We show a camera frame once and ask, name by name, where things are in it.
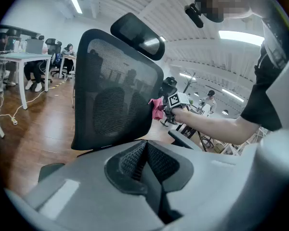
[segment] wooden floor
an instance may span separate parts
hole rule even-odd
[[[61,83],[53,79],[50,86]],[[72,80],[48,92],[44,92],[28,109],[20,108],[13,125],[8,116],[0,117],[5,133],[0,137],[0,174],[3,184],[20,196],[30,191],[38,182],[39,170],[43,165],[68,163],[84,151],[74,151],[75,117],[72,108]],[[26,91],[26,100],[34,99],[38,93]],[[21,105],[19,87],[10,87],[4,92],[4,104],[0,114],[13,115]],[[171,127],[164,127],[153,120],[149,133],[144,139],[172,143],[168,135]]]

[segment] fluorescent light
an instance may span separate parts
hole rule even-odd
[[[227,94],[229,94],[230,96],[233,96],[233,97],[236,98],[236,99],[239,99],[242,103],[244,102],[243,99],[239,98],[238,96],[234,95],[233,93],[231,93],[231,92],[229,92],[229,91],[227,91],[227,90],[225,90],[225,89],[222,89],[222,91],[223,91],[223,92],[226,92]]]
[[[80,9],[80,6],[79,6],[79,4],[78,4],[78,2],[77,2],[77,0],[72,0],[72,2],[73,2],[73,4],[74,4],[74,7],[75,7],[76,11],[77,11],[78,13],[82,13],[82,11],[81,11],[81,9]]]
[[[151,46],[151,45],[154,45],[154,44],[157,44],[157,43],[159,43],[159,40],[157,38],[150,39],[150,40],[144,42],[144,44],[146,46]]]
[[[180,75],[181,75],[181,76],[183,76],[183,77],[189,78],[189,79],[191,79],[191,78],[192,78],[192,77],[191,77],[191,76],[189,76],[189,75],[185,75],[185,74],[181,74],[181,73],[180,73]]]
[[[261,46],[264,37],[234,31],[218,31],[221,39],[231,39]]]

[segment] chair armrest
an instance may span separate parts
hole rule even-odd
[[[175,139],[176,145],[202,152],[199,146],[197,146],[194,142],[192,142],[190,139],[188,139],[187,137],[185,137],[183,134],[179,133],[178,131],[169,130],[168,134]]]

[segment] person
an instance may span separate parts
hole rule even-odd
[[[44,40],[44,36],[41,35],[39,36],[39,40]],[[48,53],[48,48],[45,42],[43,43],[43,48],[42,48],[42,54],[47,54]],[[47,61],[46,60],[39,60],[39,61],[31,61],[28,62],[25,67],[24,67],[24,73],[27,79],[27,85],[25,86],[25,90],[29,90],[31,86],[33,85],[33,82],[31,80],[31,73],[34,75],[35,82],[37,83],[37,86],[35,87],[34,91],[39,92],[42,89],[42,84],[41,84],[41,73],[42,68],[46,66]]]
[[[200,110],[206,105],[210,105],[210,114],[214,113],[217,107],[216,101],[214,99],[215,91],[209,90],[207,97],[204,97],[200,100],[201,108]]]
[[[240,117],[216,119],[175,108],[172,113],[176,121],[214,139],[237,145],[248,140],[260,126],[270,131],[280,129],[281,122],[266,90],[289,60],[289,20],[281,16],[272,0],[195,0],[195,5],[213,22],[245,18],[252,14],[261,17],[264,42],[255,66],[256,84]]]
[[[75,53],[73,51],[73,45],[72,44],[68,44],[65,48],[63,48],[63,50],[61,51],[62,55],[69,55],[69,56],[74,56]],[[73,67],[73,61],[70,59],[65,59],[64,65],[66,66],[66,70],[67,70],[67,75],[69,77],[70,74],[69,72],[71,71],[72,67]]]
[[[5,45],[7,44],[8,36],[6,33],[0,33],[0,51],[4,51]],[[8,86],[15,86],[16,83],[13,82],[15,72],[16,72],[16,64],[14,62],[2,62],[0,61],[0,80],[4,78],[5,70],[8,70],[9,77],[6,81]],[[0,84],[0,92],[3,91],[3,85]]]

